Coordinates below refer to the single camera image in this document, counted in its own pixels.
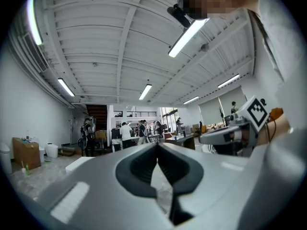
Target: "fluorescent light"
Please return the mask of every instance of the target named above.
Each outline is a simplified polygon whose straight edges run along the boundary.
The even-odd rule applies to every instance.
[[[143,93],[141,94],[139,100],[143,100],[145,98],[145,96],[147,95],[148,91],[151,89],[152,85],[151,84],[147,84]]]
[[[196,97],[194,97],[193,99],[190,99],[189,101],[184,102],[183,104],[184,104],[184,105],[189,104],[190,102],[195,101],[195,100],[197,100],[197,99],[199,99],[199,96],[196,96]]]
[[[31,29],[31,34],[34,38],[34,41],[37,45],[42,44],[42,39],[40,38],[36,20],[35,20],[35,13],[34,13],[34,0],[28,0],[27,1],[27,16],[28,16],[28,22]]]
[[[59,78],[58,81],[60,82],[60,84],[63,86],[63,88],[67,91],[67,93],[68,93],[70,96],[72,96],[72,97],[75,96],[74,93],[70,90],[70,88],[67,86],[67,84],[64,82],[63,79]]]
[[[225,85],[229,84],[230,82],[232,82],[233,80],[236,80],[240,77],[240,74],[235,75],[234,77],[232,77],[231,79],[227,80],[226,82],[223,82],[222,84],[220,84],[219,86],[217,86],[219,89],[224,87]]]
[[[191,38],[205,25],[209,19],[202,21],[194,21],[192,25],[181,35],[181,37],[175,42],[171,50],[168,52],[170,57],[175,58],[182,48],[191,40]]]

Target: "white bucket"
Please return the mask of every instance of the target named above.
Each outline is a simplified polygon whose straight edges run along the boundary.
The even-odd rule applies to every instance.
[[[58,157],[58,146],[54,144],[46,145],[46,154],[50,158],[56,159]]]
[[[39,158],[41,163],[45,161],[44,155],[45,155],[45,148],[39,147]]]
[[[0,163],[5,174],[12,174],[10,149],[3,142],[0,142]]]

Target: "white panel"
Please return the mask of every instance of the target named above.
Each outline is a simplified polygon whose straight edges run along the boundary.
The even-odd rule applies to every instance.
[[[211,125],[222,121],[220,107],[218,98],[200,105],[204,125]]]
[[[225,116],[231,115],[231,102],[236,102],[236,108],[240,108],[246,102],[245,95],[242,92],[241,87],[236,88],[232,91],[227,92],[226,94],[221,95],[220,101],[224,110]]]
[[[181,122],[184,125],[192,125],[199,124],[201,119],[201,113],[198,105],[188,106],[186,108],[178,108],[179,117],[181,118]]]

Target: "cable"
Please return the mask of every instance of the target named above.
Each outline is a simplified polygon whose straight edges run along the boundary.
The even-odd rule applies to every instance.
[[[274,118],[272,118],[271,117],[271,119],[273,119],[273,121],[274,121],[274,124],[275,124],[275,127],[274,127],[274,133],[273,133],[273,135],[272,135],[272,137],[271,137],[271,140],[273,139],[273,137],[274,137],[274,135],[275,135],[275,133],[276,133],[276,122],[275,122],[275,119]]]
[[[269,137],[268,137],[268,125],[267,125],[267,123],[265,123],[265,125],[267,126],[267,128],[265,128],[265,126],[264,126],[265,136],[267,137],[267,141],[268,141],[268,143],[269,143]]]

